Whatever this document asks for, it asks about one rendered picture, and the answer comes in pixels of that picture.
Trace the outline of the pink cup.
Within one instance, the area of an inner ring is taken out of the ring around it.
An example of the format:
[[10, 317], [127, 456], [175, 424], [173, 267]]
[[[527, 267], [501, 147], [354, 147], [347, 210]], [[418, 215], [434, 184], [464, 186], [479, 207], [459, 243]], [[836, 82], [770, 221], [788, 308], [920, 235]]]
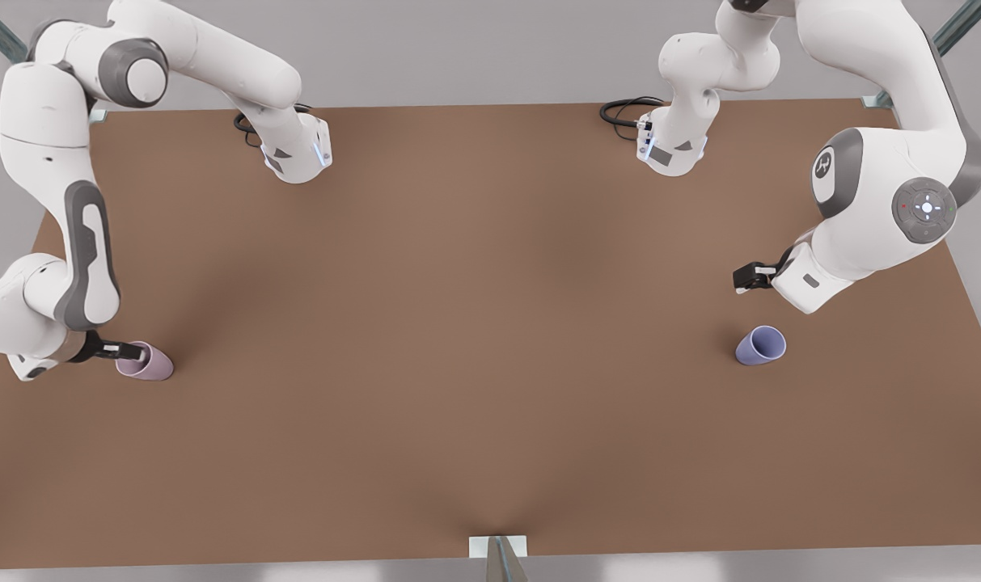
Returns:
[[138, 347], [138, 360], [121, 358], [116, 360], [117, 371], [123, 375], [143, 381], [164, 381], [175, 372], [175, 365], [165, 353], [146, 342], [130, 342]]

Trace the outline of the purple cup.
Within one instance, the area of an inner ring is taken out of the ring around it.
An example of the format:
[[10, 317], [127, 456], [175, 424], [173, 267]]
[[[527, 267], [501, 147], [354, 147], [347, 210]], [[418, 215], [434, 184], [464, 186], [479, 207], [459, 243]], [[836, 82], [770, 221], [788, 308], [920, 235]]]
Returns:
[[738, 343], [735, 358], [742, 365], [763, 365], [779, 360], [786, 353], [787, 342], [779, 329], [754, 327]]

